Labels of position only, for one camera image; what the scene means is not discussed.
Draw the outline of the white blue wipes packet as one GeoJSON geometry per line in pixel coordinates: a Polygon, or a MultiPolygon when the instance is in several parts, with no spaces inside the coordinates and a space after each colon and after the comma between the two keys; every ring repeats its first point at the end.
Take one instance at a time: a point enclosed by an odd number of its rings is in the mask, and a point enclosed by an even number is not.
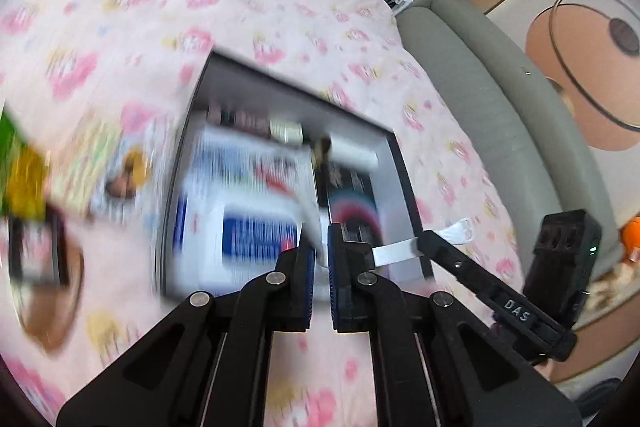
{"type": "Polygon", "coordinates": [[[166,291],[237,291],[302,237],[320,244],[310,150],[196,127],[179,157],[167,218],[166,291]]]}

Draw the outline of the white tube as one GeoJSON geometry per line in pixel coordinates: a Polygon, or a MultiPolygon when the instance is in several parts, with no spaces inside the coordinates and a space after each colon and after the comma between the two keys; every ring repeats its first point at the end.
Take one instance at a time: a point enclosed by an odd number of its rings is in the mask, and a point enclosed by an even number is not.
{"type": "Polygon", "coordinates": [[[374,150],[337,136],[330,136],[329,141],[328,159],[335,164],[364,172],[378,169],[378,155],[374,150]]]}

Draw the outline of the cartoon character sticker card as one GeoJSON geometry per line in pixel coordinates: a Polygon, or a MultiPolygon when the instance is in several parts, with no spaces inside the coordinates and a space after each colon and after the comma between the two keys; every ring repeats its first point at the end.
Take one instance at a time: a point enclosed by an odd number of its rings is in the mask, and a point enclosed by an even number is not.
{"type": "Polygon", "coordinates": [[[131,202],[152,176],[151,159],[140,145],[130,147],[104,184],[104,193],[116,202],[131,202]]]}

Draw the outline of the dark purple small box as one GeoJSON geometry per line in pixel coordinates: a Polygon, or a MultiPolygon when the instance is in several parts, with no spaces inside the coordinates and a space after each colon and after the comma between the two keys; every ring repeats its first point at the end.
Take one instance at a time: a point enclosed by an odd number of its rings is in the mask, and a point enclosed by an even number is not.
{"type": "Polygon", "coordinates": [[[331,223],[341,225],[344,239],[383,245],[380,214],[370,176],[334,162],[325,162],[316,173],[318,203],[331,223]]]}

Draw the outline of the black cardboard box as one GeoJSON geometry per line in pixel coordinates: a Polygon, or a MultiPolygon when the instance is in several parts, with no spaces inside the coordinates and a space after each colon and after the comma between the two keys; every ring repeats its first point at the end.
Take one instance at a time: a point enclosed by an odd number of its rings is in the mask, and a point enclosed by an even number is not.
{"type": "Polygon", "coordinates": [[[155,285],[178,300],[224,295],[339,223],[386,246],[422,225],[396,136],[309,91],[214,52],[178,132],[155,285]]]}

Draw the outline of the grey padded headboard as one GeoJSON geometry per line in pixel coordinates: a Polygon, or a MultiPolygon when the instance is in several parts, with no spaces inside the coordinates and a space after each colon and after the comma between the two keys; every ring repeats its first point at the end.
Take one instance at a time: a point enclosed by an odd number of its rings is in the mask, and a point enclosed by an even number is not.
{"type": "Polygon", "coordinates": [[[404,48],[470,138],[509,213],[523,269],[544,216],[586,210],[602,228],[592,275],[623,254],[603,178],[570,112],[527,55],[468,0],[412,0],[404,48]]]}

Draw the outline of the pink cartoon print blanket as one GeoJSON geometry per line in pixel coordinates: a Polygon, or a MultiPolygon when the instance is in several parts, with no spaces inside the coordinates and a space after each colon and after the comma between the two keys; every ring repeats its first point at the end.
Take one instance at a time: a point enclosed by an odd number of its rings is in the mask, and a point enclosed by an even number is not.
{"type": "MultiPolygon", "coordinates": [[[[1,107],[44,153],[87,113],[126,132],[178,124],[213,46],[393,129],[424,228],[469,218],[462,251],[522,289],[506,207],[382,0],[1,0],[1,107]]],[[[67,221],[85,284],[55,355],[17,320],[1,239],[1,356],[47,423],[169,309],[151,288],[155,216],[138,216],[67,221]]],[[[273,338],[265,426],[376,426],[369,340],[335,334],[318,304],[308,333],[273,338]]]]}

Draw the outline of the pink printed card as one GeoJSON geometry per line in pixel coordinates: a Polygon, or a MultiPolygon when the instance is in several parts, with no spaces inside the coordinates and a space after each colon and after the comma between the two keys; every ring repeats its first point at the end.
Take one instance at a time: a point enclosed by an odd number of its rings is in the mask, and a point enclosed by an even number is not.
{"type": "Polygon", "coordinates": [[[82,117],[70,141],[52,157],[48,179],[50,204],[85,217],[121,136],[122,128],[117,122],[96,112],[82,117]]]}

